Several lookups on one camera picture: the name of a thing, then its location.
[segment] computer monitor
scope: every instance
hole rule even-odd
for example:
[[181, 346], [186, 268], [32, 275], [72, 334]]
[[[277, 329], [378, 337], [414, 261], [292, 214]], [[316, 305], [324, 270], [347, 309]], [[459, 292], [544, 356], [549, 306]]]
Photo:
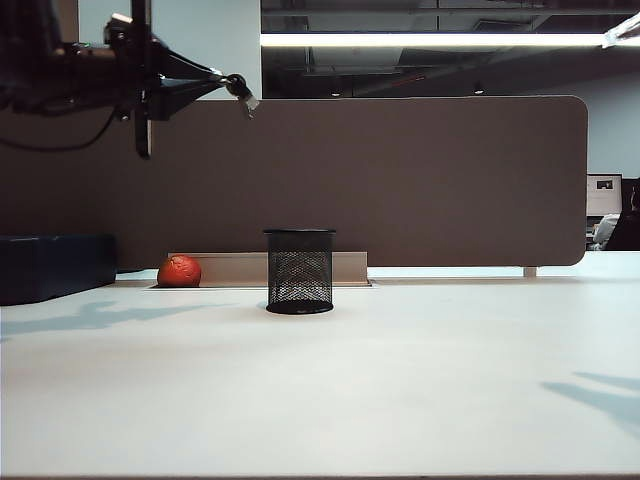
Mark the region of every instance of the computer monitor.
[[595, 217], [622, 211], [622, 175], [587, 175], [587, 216]]

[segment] black cable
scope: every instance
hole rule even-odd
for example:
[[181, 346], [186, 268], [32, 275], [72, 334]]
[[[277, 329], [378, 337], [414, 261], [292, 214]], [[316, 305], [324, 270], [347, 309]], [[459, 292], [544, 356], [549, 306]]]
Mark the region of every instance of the black cable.
[[33, 145], [25, 145], [22, 143], [14, 142], [12, 140], [7, 140], [5, 138], [0, 138], [0, 145], [9, 147], [9, 148], [15, 148], [18, 150], [26, 150], [28, 152], [40, 152], [40, 153], [70, 152], [73, 150], [82, 150], [83, 148], [87, 148], [88, 146], [93, 145], [95, 142], [97, 142], [98, 139], [104, 134], [104, 132], [107, 131], [107, 129], [109, 128], [109, 125], [111, 125], [111, 122], [113, 121], [113, 117], [115, 117], [115, 113], [116, 111], [114, 109], [109, 115], [109, 118], [107, 118], [107, 121], [102, 126], [100, 131], [96, 135], [94, 135], [93, 138], [91, 138], [90, 140], [87, 140], [86, 142], [78, 143], [76, 145], [67, 145], [64, 147], [62, 146], [61, 147], [36, 147]]

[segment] wall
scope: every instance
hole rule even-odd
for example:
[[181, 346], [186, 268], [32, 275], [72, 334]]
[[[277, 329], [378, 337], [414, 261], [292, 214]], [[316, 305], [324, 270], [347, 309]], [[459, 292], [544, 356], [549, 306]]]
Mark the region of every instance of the wall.
[[640, 74], [558, 85], [526, 94], [569, 94], [589, 110], [588, 171], [640, 177]]
[[[239, 73], [262, 98], [259, 0], [154, 0], [153, 32], [173, 51], [224, 73]], [[79, 0], [80, 40], [102, 43], [113, 12], [130, 15], [128, 0]], [[225, 89], [203, 99], [228, 100]]]

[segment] office chair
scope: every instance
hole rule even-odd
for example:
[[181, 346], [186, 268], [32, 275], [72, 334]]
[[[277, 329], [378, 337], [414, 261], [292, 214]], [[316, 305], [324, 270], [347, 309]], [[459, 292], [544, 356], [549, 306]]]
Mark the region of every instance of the office chair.
[[620, 216], [605, 250], [640, 251], [640, 212]]

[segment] ceiling beam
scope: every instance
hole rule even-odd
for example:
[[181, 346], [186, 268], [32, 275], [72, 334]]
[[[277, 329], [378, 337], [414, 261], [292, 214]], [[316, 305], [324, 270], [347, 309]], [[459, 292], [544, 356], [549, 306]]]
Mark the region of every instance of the ceiling beam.
[[337, 8], [265, 8], [263, 17], [308, 17], [308, 16], [512, 16], [512, 15], [544, 15], [544, 16], [597, 16], [597, 15], [634, 15], [637, 8], [544, 8], [544, 7], [507, 7], [507, 8], [363, 8], [363, 9], [337, 9]]

